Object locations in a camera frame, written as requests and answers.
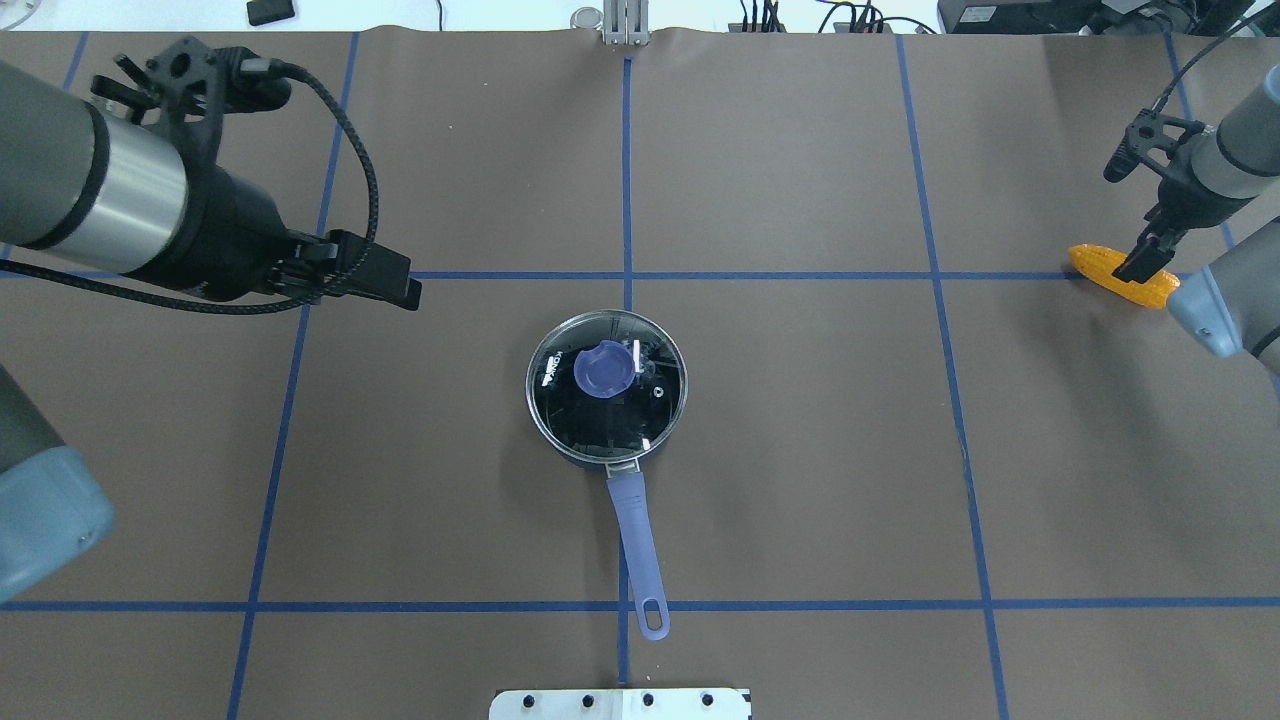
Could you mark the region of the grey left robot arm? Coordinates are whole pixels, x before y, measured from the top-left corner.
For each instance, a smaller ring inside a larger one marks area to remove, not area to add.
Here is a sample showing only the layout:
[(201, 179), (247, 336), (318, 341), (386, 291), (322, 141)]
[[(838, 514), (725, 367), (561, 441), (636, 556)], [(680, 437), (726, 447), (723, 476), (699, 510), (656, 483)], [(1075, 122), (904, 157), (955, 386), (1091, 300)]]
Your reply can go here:
[[(3, 242), (148, 290), (13, 260), (5, 273), (193, 314), (260, 316), (343, 296), (419, 309), (410, 259), (376, 241), (369, 151), (319, 78), (246, 47), (116, 64), (131, 82), (96, 77), (93, 101), (3, 65)], [(361, 165), (361, 233), (293, 231), (265, 191), (219, 164), (225, 118), (274, 111), (297, 83), (323, 101)]]

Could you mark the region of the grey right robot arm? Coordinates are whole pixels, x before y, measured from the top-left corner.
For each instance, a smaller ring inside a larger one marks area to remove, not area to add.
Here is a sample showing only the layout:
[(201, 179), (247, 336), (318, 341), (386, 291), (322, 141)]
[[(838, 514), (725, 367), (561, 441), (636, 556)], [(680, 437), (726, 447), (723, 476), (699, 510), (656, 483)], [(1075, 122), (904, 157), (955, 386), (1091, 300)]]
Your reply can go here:
[[(1116, 183), (1138, 165), (1161, 181), (1135, 247), (1112, 272), (1132, 283), (1164, 270), (1188, 232), (1221, 225), (1277, 183), (1277, 68), (1215, 126), (1139, 111), (1103, 177)], [(1167, 299), (1178, 324), (1211, 354), (1247, 352), (1271, 373), (1279, 365), (1277, 237), (1277, 220), (1266, 223)]]

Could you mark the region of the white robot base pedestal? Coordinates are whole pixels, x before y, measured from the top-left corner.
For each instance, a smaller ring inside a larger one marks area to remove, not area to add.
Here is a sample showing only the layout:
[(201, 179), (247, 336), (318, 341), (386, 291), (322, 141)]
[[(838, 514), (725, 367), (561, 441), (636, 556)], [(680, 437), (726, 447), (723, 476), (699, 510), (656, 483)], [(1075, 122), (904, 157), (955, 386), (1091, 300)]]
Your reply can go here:
[(502, 691), (489, 719), (753, 719), (748, 689), (600, 688)]

